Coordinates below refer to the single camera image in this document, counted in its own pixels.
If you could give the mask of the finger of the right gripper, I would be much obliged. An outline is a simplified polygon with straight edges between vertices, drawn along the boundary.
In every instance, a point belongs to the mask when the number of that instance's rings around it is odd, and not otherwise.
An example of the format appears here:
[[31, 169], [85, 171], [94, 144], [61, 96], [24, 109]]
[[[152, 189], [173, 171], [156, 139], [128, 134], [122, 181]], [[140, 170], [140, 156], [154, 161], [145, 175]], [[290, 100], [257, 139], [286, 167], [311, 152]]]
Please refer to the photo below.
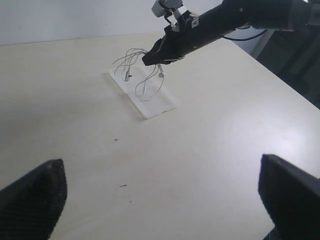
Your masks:
[[166, 60], [161, 60], [158, 64], [169, 65], [169, 64], [175, 63], [177, 61], [178, 61], [177, 59], [166, 59]]

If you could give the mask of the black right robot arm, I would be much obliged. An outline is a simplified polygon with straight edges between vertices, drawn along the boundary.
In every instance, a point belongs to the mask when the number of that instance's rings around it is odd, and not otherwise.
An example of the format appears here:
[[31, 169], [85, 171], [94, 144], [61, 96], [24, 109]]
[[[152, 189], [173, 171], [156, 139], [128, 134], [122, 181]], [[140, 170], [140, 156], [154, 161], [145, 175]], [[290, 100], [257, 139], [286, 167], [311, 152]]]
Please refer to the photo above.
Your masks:
[[[224, 0], [197, 15], [181, 0], [157, 0], [153, 14], [176, 23], [164, 29], [143, 57], [146, 66], [168, 65], [243, 26], [294, 31], [320, 24], [320, 6], [303, 0]], [[285, 159], [264, 154], [258, 180], [260, 199], [283, 240], [317, 240], [320, 237], [320, 180]]]

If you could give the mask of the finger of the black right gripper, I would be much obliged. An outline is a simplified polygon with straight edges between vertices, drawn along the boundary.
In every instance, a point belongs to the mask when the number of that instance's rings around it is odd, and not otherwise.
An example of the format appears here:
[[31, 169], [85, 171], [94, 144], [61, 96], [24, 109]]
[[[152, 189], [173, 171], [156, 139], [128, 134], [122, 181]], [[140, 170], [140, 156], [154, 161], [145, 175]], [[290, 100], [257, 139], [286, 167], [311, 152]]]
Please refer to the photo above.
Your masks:
[[177, 60], [180, 61], [184, 59], [184, 56], [178, 56], [173, 52], [169, 51], [169, 49], [162, 48], [150, 50], [142, 57], [142, 62], [145, 66], [158, 65], [160, 61], [163, 60]]

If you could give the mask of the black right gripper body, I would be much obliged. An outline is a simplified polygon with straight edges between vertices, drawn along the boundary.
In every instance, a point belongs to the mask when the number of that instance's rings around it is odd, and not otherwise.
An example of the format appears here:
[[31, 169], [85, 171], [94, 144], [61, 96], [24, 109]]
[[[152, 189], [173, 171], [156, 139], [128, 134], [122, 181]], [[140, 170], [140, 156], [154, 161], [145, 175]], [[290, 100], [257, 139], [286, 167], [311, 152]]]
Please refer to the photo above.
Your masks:
[[155, 42], [152, 49], [155, 49], [155, 51], [162, 48], [169, 49], [174, 54], [185, 57], [198, 46], [198, 44], [192, 43], [192, 37], [196, 35], [194, 30], [198, 27], [198, 24], [198, 15], [181, 15], [174, 27], [168, 25], [164, 29], [165, 35]]

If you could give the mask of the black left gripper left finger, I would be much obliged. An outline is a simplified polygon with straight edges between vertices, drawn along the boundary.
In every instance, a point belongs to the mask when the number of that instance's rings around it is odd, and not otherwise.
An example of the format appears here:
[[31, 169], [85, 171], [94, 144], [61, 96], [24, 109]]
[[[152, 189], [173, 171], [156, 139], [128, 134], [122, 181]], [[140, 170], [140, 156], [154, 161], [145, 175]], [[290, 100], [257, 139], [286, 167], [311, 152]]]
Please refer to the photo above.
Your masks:
[[63, 160], [42, 163], [0, 191], [0, 238], [48, 240], [67, 196]]

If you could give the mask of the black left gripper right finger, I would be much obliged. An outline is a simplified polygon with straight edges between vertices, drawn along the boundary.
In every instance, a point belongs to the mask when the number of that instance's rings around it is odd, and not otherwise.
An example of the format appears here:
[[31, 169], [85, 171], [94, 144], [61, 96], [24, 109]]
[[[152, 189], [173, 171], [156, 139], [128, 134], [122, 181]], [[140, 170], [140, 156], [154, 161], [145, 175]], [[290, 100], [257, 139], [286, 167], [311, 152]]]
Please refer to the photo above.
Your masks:
[[283, 240], [320, 238], [320, 180], [285, 159], [264, 154], [258, 193]]

